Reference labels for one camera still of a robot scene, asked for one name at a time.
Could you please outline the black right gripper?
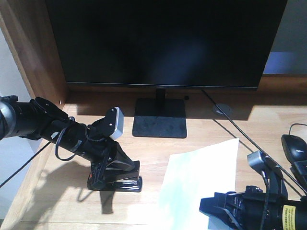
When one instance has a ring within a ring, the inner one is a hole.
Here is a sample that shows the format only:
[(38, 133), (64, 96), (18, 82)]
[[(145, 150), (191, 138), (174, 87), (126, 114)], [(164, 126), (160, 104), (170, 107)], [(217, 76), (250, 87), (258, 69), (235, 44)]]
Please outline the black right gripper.
[(234, 230), (263, 230), (269, 193), (257, 186), (246, 186), (242, 193), (214, 193), (202, 198), (199, 211), (221, 220)]

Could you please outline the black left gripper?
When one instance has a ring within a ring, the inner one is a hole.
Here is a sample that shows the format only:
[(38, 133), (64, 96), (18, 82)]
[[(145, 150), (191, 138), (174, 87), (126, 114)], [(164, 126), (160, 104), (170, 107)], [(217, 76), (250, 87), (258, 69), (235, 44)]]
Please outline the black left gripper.
[(103, 119), (85, 126), (83, 158), (92, 162), (90, 189), (103, 189), (106, 185), (105, 166), (101, 163), (103, 160), (107, 160), (106, 170), (131, 172), (140, 168), (140, 161), (131, 160), (120, 144), (111, 137), (117, 130), (116, 121), (105, 122)]

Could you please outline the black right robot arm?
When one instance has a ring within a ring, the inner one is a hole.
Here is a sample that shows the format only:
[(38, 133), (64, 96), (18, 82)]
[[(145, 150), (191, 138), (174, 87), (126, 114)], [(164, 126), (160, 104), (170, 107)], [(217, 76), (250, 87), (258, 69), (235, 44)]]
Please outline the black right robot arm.
[(203, 198), (199, 211), (221, 220), (235, 230), (305, 230), (307, 203), (288, 200), (283, 194), (269, 194), (256, 186), (247, 186), (245, 192), (214, 193)]

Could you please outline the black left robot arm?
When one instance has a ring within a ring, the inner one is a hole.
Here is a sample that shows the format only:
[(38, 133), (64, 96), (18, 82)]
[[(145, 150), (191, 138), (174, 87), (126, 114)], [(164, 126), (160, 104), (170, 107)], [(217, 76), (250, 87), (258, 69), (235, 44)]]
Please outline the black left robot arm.
[(116, 141), (123, 133), (119, 107), (90, 125), (81, 124), (52, 102), (36, 97), (27, 103), (16, 95), (0, 99), (0, 138), (41, 138), (91, 163), (87, 187), (93, 191), (140, 192), (140, 162), (131, 160)]

